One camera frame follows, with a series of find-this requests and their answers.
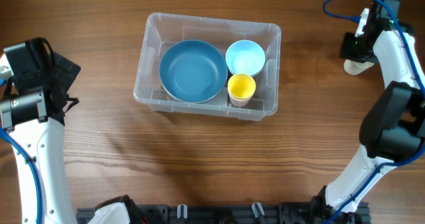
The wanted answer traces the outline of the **dark blue bowl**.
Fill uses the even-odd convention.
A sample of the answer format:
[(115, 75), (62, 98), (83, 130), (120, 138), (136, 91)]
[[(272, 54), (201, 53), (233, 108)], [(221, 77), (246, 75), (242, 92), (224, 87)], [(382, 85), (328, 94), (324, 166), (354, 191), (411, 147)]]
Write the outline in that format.
[(220, 88), (226, 84), (228, 68), (217, 48), (205, 41), (187, 40), (165, 52), (159, 77), (163, 86)]

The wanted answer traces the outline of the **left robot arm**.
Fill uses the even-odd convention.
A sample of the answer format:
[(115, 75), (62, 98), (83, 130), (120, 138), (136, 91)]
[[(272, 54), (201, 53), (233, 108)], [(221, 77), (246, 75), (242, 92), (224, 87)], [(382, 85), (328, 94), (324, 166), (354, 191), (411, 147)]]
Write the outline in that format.
[(44, 49), (10, 47), (1, 100), (1, 137), (14, 151), (23, 223), (76, 223), (64, 168), (64, 118), (79, 103), (67, 93), (80, 67)]

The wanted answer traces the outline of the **yellow cup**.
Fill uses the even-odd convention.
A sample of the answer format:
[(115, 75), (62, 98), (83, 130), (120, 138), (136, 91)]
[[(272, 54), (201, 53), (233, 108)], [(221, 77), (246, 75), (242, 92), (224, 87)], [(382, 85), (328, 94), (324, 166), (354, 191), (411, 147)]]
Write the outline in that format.
[(228, 93), (237, 100), (249, 100), (256, 91), (256, 82), (248, 74), (234, 74), (228, 80)]

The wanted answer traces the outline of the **cream white cup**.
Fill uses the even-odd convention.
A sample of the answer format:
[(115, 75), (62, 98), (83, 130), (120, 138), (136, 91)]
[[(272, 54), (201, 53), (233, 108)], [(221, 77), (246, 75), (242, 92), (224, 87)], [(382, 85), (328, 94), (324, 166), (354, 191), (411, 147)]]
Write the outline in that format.
[(358, 75), (366, 71), (368, 68), (372, 67), (374, 63), (372, 62), (354, 62), (352, 60), (345, 60), (344, 70), (350, 75)]

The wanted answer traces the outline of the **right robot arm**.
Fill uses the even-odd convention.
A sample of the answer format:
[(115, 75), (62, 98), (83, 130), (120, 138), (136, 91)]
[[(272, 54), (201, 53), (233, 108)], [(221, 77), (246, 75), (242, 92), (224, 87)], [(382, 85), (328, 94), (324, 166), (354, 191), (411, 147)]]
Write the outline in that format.
[(361, 200), (388, 172), (424, 153), (424, 73), (406, 25), (391, 15), (361, 17), (340, 55), (352, 75), (379, 64), (385, 90), (365, 116), (360, 146), (342, 171), (314, 196), (310, 223), (356, 223)]

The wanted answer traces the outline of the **light blue small bowl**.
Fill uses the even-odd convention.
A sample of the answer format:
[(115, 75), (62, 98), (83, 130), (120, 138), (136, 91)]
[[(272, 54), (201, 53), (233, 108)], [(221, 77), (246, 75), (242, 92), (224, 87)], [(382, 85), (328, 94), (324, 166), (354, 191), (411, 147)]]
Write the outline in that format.
[(266, 55), (263, 48), (254, 41), (240, 40), (229, 46), (225, 60), (232, 74), (256, 76), (266, 63)]

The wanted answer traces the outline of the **pink cup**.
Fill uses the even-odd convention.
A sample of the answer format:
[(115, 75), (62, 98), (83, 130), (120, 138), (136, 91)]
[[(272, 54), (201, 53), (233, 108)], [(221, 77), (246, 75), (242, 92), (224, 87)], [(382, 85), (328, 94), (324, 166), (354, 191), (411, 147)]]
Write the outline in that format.
[(248, 99), (243, 99), (243, 100), (241, 100), (241, 99), (237, 99), (237, 98), (235, 98), (235, 97), (233, 97), (233, 96), (229, 96), (229, 99), (230, 99), (230, 103), (233, 105), (233, 106), (236, 106), (236, 107), (242, 107), (242, 106), (245, 106), (245, 105), (247, 105), (247, 103), (250, 101), (250, 99), (248, 98)]

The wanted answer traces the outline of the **mint green small bowl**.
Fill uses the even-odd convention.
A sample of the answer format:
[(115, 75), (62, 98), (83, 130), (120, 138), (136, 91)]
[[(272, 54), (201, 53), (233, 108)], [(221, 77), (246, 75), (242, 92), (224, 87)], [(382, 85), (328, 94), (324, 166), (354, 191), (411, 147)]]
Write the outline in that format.
[(260, 77), (260, 76), (262, 76), (263, 75), (263, 73), (264, 73), (264, 69), (262, 69), (260, 72), (258, 72), (257, 74), (255, 74), (254, 76), (253, 76), (253, 78), (257, 78), (257, 77)]

